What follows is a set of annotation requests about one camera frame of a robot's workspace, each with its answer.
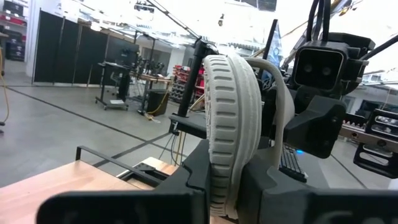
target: white wheel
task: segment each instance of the white wheel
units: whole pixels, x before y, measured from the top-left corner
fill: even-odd
[[[258,147],[261,94],[251,66],[238,55],[204,59],[206,130],[211,162],[212,215],[237,218],[241,173]]]

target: hose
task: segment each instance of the hose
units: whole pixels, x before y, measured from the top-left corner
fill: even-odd
[[[272,165],[279,167],[280,156],[283,149],[284,128],[286,124],[294,117],[295,108],[293,98],[285,84],[284,78],[279,69],[271,62],[261,58],[244,58],[252,67],[263,69],[269,72],[276,82],[277,99],[276,99],[276,133],[275,144],[272,152]]]

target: concrete floor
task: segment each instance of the concrete floor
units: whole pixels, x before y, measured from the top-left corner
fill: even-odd
[[[5,78],[11,114],[7,126],[2,127],[5,134],[0,136],[0,187],[74,161],[77,146],[90,147],[133,166],[149,156],[158,158],[170,139],[168,115],[177,110],[173,104],[168,105],[165,115],[156,117],[160,123],[155,123],[137,114],[134,104],[129,111],[104,111],[94,103],[100,92],[97,88],[31,86],[23,72],[9,71]],[[0,92],[0,119],[5,115]],[[187,136],[183,153],[189,155],[199,140]],[[171,160],[170,145],[160,158],[165,162]],[[353,145],[338,141],[332,153],[325,160],[312,158],[330,187],[388,187],[389,179],[353,164]],[[89,153],[83,153],[82,160],[113,175],[123,171]]]

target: wooden surface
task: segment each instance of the wooden surface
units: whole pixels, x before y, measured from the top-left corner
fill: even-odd
[[[153,157],[147,158],[146,160],[142,161],[142,163],[145,163],[147,165],[155,167],[155,169],[162,171],[163,173],[168,174],[168,175],[172,175],[178,168],[176,166],[170,165],[168,163],[165,163],[165,162],[155,159]],[[138,182],[134,179],[128,180],[127,182],[142,189],[142,190],[152,190],[153,189],[153,187],[143,184],[141,182]],[[234,223],[229,222],[220,217],[210,217],[210,224],[234,224]]]
[[[42,202],[72,190],[139,189],[82,161],[72,162],[0,189],[0,224],[33,224]]]

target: black panel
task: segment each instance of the black panel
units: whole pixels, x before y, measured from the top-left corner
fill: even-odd
[[[61,45],[58,51],[54,82],[72,83],[75,71],[75,55],[79,34],[77,23],[65,20]]]
[[[82,28],[75,83],[87,84],[92,66],[90,84],[100,84],[102,68],[98,63],[104,61],[108,36],[89,27]]]
[[[40,12],[39,36],[37,37],[35,82],[53,82],[57,49],[63,18]]]

